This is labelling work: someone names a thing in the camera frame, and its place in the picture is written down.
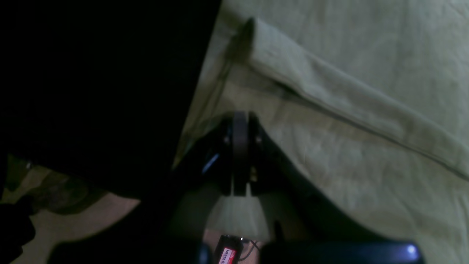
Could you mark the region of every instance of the dark object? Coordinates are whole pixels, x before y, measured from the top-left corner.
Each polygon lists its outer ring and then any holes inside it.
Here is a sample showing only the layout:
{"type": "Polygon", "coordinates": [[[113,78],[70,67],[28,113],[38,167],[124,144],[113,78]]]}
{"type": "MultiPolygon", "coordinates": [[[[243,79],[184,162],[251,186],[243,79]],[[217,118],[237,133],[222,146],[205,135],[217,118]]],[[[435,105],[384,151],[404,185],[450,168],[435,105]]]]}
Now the dark object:
{"type": "Polygon", "coordinates": [[[405,242],[273,243],[262,248],[260,263],[423,264],[417,247],[405,242]]]}
{"type": "Polygon", "coordinates": [[[29,219],[31,214],[28,196],[15,205],[0,204],[0,264],[8,264],[19,257],[23,252],[22,246],[36,235],[29,219]]]}
{"type": "Polygon", "coordinates": [[[171,171],[220,2],[2,1],[0,144],[144,197],[171,171]]]}
{"type": "Polygon", "coordinates": [[[234,194],[246,195],[246,183],[249,181],[249,138],[248,122],[244,112],[236,112],[233,115],[233,177],[234,194]]]}
{"type": "Polygon", "coordinates": [[[243,238],[231,235],[222,235],[218,240],[215,256],[217,264],[238,264],[243,246],[243,238]]]}

